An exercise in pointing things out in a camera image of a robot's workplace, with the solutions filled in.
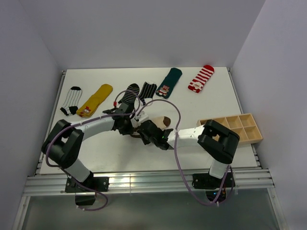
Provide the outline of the cream and brown sock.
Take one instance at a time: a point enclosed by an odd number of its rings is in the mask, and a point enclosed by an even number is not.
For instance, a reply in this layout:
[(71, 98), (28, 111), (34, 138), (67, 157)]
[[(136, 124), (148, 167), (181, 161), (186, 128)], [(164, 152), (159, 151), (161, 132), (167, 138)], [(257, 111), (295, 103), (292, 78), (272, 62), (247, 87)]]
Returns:
[[(171, 120), (167, 116), (159, 116), (159, 117), (154, 117), (154, 118), (149, 118), (158, 128), (164, 130), (169, 127), (171, 124)], [(130, 134), (131, 137), (133, 138), (140, 138), (140, 134), (137, 132), (139, 127), (135, 127), (134, 121), (131, 121), (132, 127), (133, 127), (133, 133)]]

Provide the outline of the black vertical-striped ankle sock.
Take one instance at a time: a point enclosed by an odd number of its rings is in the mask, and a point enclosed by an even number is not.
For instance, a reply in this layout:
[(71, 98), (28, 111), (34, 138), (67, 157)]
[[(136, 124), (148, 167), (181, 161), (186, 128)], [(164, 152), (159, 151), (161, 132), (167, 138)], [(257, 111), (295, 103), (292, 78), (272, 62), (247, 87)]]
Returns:
[(139, 99), (143, 105), (146, 104), (146, 99), (152, 99), (157, 89), (157, 85), (155, 83), (145, 82), (139, 93)]

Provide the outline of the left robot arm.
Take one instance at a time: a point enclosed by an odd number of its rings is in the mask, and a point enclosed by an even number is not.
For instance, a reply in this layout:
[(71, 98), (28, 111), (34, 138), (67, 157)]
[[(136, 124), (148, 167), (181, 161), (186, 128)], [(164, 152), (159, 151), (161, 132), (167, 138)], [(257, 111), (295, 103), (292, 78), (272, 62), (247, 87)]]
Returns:
[(130, 115), (133, 110), (133, 105), (122, 103), (118, 108), (104, 111), (99, 117), (85, 119), (79, 123), (59, 120), (41, 148), (46, 160), (51, 159), (56, 163), (56, 167), (73, 177), (76, 186), (82, 191), (93, 189), (97, 186), (94, 175), (78, 159), (82, 142), (107, 131), (117, 130), (122, 135), (132, 134)]

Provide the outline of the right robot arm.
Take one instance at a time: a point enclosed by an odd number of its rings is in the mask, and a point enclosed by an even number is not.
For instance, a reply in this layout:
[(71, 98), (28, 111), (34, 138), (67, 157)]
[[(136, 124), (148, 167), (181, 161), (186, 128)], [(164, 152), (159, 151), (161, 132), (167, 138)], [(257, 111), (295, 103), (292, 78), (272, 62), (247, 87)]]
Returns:
[(153, 121), (143, 122), (137, 132), (145, 145), (150, 143), (162, 150), (173, 149), (174, 152), (182, 147), (201, 147), (212, 158), (208, 183), (217, 187), (224, 181), (227, 167), (232, 163), (240, 136), (210, 119), (204, 125), (175, 130), (158, 128)]

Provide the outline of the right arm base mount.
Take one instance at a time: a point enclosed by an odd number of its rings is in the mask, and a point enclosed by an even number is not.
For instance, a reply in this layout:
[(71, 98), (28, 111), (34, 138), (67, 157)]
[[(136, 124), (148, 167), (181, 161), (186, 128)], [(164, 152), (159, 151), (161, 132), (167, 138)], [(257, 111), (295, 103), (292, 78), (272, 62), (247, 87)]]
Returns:
[[(218, 193), (222, 179), (210, 176), (208, 173), (195, 173), (192, 175), (192, 186), (194, 189), (205, 190), (205, 194), (209, 201), (213, 201)], [(221, 193), (216, 200), (216, 203), (224, 202), (227, 195), (230, 195), (235, 187), (235, 181), (233, 175), (228, 172), (223, 184)]]

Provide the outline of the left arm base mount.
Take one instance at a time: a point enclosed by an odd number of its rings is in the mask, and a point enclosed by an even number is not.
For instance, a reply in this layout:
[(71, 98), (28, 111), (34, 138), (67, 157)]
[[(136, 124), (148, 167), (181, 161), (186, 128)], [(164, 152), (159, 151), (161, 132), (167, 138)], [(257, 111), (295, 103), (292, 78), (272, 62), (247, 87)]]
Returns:
[[(107, 206), (108, 198), (104, 192), (108, 191), (109, 177), (93, 177), (78, 182), (74, 178), (68, 178), (65, 186), (65, 193), (75, 194), (75, 204), (84, 210), (100, 210)], [(103, 198), (104, 204), (101, 207), (89, 208), (98, 198)]]

